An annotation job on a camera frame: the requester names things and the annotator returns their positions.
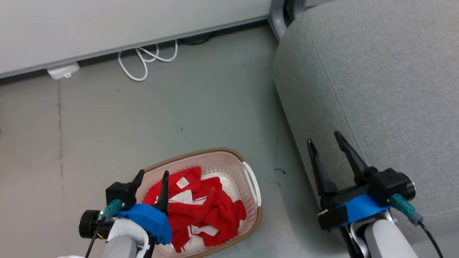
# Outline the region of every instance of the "basket handle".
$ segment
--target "basket handle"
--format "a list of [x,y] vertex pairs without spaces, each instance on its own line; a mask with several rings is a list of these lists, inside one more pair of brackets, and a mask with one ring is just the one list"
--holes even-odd
[[252,191],[252,195],[258,203],[258,206],[261,206],[261,194],[260,194],[260,187],[258,186],[257,178],[253,173],[252,169],[250,168],[247,162],[242,162],[246,167],[244,169],[244,173],[246,174],[247,181],[249,182],[250,190]]

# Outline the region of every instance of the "laundry basket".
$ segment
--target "laundry basket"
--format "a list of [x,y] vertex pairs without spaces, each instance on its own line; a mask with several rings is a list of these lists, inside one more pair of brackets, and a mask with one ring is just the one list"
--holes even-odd
[[233,201],[242,200],[246,219],[241,221],[238,235],[226,243],[206,247],[197,245],[177,253],[171,245],[156,245],[153,257],[203,257],[230,247],[248,238],[261,221],[261,196],[257,179],[244,158],[234,150],[215,148],[185,154],[145,169],[142,185],[138,188],[137,202],[142,203],[148,190],[162,179],[165,170],[174,174],[183,169],[201,167],[202,179],[219,177],[223,190]]

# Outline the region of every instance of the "red and white garment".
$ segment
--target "red and white garment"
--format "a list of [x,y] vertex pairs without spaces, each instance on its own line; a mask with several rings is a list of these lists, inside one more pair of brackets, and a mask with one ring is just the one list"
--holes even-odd
[[[161,182],[152,186],[144,203],[156,203],[161,186]],[[246,210],[241,200],[233,203],[222,190],[219,177],[201,180],[201,167],[194,167],[170,175],[168,219],[172,245],[176,252],[184,252],[192,235],[201,237],[207,247],[236,236]]]

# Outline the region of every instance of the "gray sofa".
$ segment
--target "gray sofa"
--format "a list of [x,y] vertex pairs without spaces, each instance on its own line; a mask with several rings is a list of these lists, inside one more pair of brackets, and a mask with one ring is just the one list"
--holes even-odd
[[[459,231],[459,1],[312,8],[287,29],[273,78],[311,182],[308,138],[338,188],[353,185],[339,130],[368,165],[415,182],[433,235]],[[427,238],[394,216],[410,243]]]

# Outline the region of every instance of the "white cable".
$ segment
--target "white cable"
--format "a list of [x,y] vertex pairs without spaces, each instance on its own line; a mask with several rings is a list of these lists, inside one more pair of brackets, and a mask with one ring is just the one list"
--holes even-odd
[[[142,64],[144,66],[144,70],[145,70],[145,75],[142,77],[142,78],[136,78],[134,76],[132,76],[127,70],[126,68],[124,67],[123,65],[123,62],[121,61],[121,52],[118,52],[118,62],[119,62],[119,65],[121,66],[121,68],[123,69],[123,71],[129,76],[129,78],[133,79],[134,81],[138,81],[138,82],[141,82],[143,80],[145,80],[147,77],[148,77],[148,68],[146,67],[146,63],[150,63],[150,62],[153,62],[155,61],[156,59],[160,60],[160,61],[163,61],[163,62],[170,62],[172,60],[175,59],[175,57],[177,56],[177,50],[178,50],[178,45],[177,45],[177,40],[175,40],[175,51],[174,51],[174,55],[169,58],[169,59],[164,59],[164,58],[161,58],[158,56],[159,54],[159,47],[158,47],[158,44],[156,44],[156,53],[155,54],[152,54],[151,52],[147,51],[146,49],[144,49],[143,47],[139,47],[139,48],[135,48],[135,51],[137,52],[137,55],[139,55],[140,57],[140,60],[142,61]],[[146,54],[152,56],[153,58],[152,59],[145,59],[143,58],[141,52],[139,50],[142,50],[144,51]]]

